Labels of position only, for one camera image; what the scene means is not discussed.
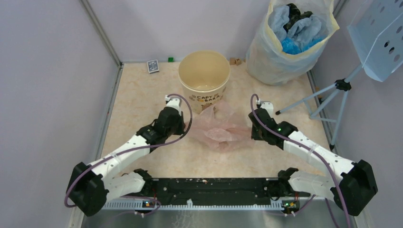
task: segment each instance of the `white robotic arm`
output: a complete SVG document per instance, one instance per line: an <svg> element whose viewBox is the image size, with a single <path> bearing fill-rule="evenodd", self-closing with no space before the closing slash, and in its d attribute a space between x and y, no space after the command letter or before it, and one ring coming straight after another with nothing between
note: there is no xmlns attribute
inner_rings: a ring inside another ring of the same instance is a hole
<svg viewBox="0 0 403 228"><path fill-rule="evenodd" d="M279 178L286 179L293 191L308 192L325 197L334 201L341 208L342 205L335 189L335 183L322 160L313 154L313 151L315 151L327 161L330 170L335 174L336 181L339 183L340 190L345 199L348 213L353 216L358 216L365 205L367 205L378 192L371 165L363 160L355 163L332 153L307 138L302 132L298 131L295 126L288 122L277 124L275 120L271 118L273 105L270 102L258 100L257 105L258 108L254 112L259 120L269 129L310 148L310 150L270 133L258 123L253 113L250 113L249 118L253 123L252 139L263 140L270 145L278 146L284 151L302 158L325 174L325 176L314 175L299 171L295 168L290 168L287 171L280 171L278 174Z"/></svg>
<svg viewBox="0 0 403 228"><path fill-rule="evenodd" d="M69 195L87 216L97 213L110 200L140 192L145 180L136 171L117 178L115 176L138 158L161 146L172 134L184 133L182 101L167 96L165 101L166 107L152 124L142 127L130 140L105 157L88 165L81 162L73 169L68 188L85 170L95 166L80 179Z"/></svg>

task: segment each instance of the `perforated metal panel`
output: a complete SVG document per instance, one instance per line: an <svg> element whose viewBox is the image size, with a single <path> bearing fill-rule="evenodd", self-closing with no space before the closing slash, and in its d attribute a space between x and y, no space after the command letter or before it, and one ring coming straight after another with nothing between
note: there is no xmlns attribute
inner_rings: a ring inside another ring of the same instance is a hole
<svg viewBox="0 0 403 228"><path fill-rule="evenodd" d="M117 199L104 205L102 210L153 210L143 208L143 200L138 199ZM271 201L271 205L247 205L247 206L197 206L192 202L187 205L165 205L159 210L284 210L282 200Z"/></svg>
<svg viewBox="0 0 403 228"><path fill-rule="evenodd" d="M365 1L348 32L368 76L384 81L403 63L403 0Z"/></svg>

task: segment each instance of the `beige floor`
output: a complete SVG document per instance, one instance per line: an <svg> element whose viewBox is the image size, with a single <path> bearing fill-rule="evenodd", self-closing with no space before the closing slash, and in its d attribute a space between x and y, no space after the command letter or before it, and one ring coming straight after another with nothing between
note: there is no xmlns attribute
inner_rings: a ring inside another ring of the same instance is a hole
<svg viewBox="0 0 403 228"><path fill-rule="evenodd" d="M166 94L182 94L178 66L179 63L160 63L160 72L149 75L146 63L124 65L103 156L125 143L140 127L151 123L164 108ZM269 86L250 77L245 66L245 63L231 66L231 78L224 98L245 119L250 113L249 100L253 93L257 93L262 100L271 101L275 110L312 94L306 76L286 85ZM189 112L185 107L182 105L185 121L188 121ZM310 120L303 104L275 116L275 119L278 123L292 123L307 137L328 148L321 122ZM220 152L185 137L178 143L158 148L136 160L124 172L142 168L153 177L277 177L279 170L289 167L319 173L297 156L265 142L255 142L253 148Z"/></svg>

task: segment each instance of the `white wall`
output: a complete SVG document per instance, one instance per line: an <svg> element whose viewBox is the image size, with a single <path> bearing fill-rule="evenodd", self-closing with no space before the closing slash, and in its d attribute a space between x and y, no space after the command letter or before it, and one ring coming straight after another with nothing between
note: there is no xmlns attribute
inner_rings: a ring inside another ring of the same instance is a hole
<svg viewBox="0 0 403 228"><path fill-rule="evenodd" d="M124 62L182 59L201 49L245 57L269 0L90 0Z"/></svg>
<svg viewBox="0 0 403 228"><path fill-rule="evenodd" d="M77 0L0 3L0 227L66 227L117 66Z"/></svg>
<svg viewBox="0 0 403 228"><path fill-rule="evenodd" d="M360 62L346 29L359 2L351 0L346 3L337 18L340 30L330 39L313 69L320 88L347 77ZM367 208L375 227L402 226L398 215L403 203L399 197L403 188L402 74L401 67L380 83L362 71L351 82L353 89L349 93L337 139L338 151L343 156L354 161L366 160L373 167L379 192ZM341 97L339 95L326 108L332 118L337 115Z"/></svg>

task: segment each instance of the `blue plastic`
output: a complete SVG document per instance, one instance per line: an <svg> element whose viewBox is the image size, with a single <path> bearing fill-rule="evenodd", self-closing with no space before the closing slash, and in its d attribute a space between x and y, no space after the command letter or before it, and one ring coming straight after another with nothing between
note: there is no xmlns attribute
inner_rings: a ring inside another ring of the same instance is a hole
<svg viewBox="0 0 403 228"><path fill-rule="evenodd" d="M283 51L287 54L296 55L301 53L298 45L291 40L291 38L286 37L282 42L281 45L283 46Z"/></svg>
<svg viewBox="0 0 403 228"><path fill-rule="evenodd" d="M308 45L303 47L302 50L299 49L298 45L288 37L281 42L281 45L283 46L283 51L285 53L296 55L310 49L311 47L313 47L315 44L319 43L322 40L323 38L314 39Z"/></svg>
<svg viewBox="0 0 403 228"><path fill-rule="evenodd" d="M308 45L306 45L305 47L302 48L302 52L310 49L311 47L313 47L315 44L319 43L322 40L323 40L323 38L318 38L318 39L312 40Z"/></svg>

